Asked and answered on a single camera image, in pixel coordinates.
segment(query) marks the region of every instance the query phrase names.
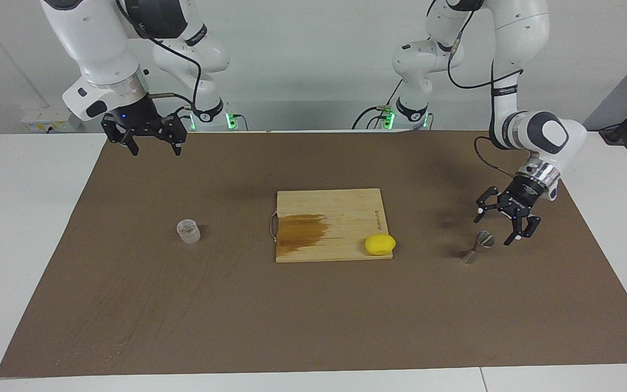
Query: wall outlet box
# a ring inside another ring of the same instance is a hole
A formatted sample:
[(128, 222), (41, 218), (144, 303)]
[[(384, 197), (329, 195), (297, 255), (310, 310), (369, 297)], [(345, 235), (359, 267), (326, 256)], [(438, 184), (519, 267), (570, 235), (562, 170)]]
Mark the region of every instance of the wall outlet box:
[(30, 133), (73, 133), (83, 128), (81, 120), (67, 109), (25, 112), (21, 122)]

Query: green light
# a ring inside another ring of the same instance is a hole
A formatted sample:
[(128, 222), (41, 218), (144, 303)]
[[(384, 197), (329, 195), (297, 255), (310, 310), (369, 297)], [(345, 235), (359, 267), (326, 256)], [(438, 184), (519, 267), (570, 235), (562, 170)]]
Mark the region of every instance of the green light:
[(236, 127), (238, 126), (236, 120), (229, 113), (226, 114), (226, 124), (227, 126), (229, 126), (230, 131), (236, 129)]
[(393, 111), (389, 111), (386, 115), (386, 119), (384, 120), (384, 127), (386, 129), (392, 129), (394, 127), (394, 121), (396, 120), (396, 113)]

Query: white table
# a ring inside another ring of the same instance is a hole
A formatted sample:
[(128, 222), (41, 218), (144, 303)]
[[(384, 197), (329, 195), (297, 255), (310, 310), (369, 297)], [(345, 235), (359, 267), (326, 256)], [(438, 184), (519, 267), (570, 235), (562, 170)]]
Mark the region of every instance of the white table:
[[(0, 361), (105, 142), (103, 134), (0, 136)], [(564, 176), (627, 290), (627, 151), (591, 134)], [(627, 365), (257, 375), (0, 379), (0, 390), (627, 390)]]

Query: metal jigger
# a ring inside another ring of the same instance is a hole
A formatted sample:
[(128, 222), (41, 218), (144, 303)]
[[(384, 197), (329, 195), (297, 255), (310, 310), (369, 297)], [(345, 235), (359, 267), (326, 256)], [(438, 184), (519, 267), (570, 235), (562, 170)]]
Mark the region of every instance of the metal jigger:
[(461, 261), (467, 265), (472, 265), (476, 262), (476, 256), (478, 255), (479, 249), (490, 249), (493, 246), (495, 246), (495, 237), (493, 234), (490, 234), (485, 230), (480, 231), (476, 236), (476, 243), (473, 245), (473, 248), (461, 253)]

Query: brown stain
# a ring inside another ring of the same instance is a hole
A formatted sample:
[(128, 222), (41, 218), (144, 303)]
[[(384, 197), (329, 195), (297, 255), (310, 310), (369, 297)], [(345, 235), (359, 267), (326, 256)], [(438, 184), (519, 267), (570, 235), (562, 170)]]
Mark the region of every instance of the brown stain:
[(307, 246), (315, 246), (328, 231), (324, 215), (293, 215), (279, 220), (277, 256), (288, 255)]

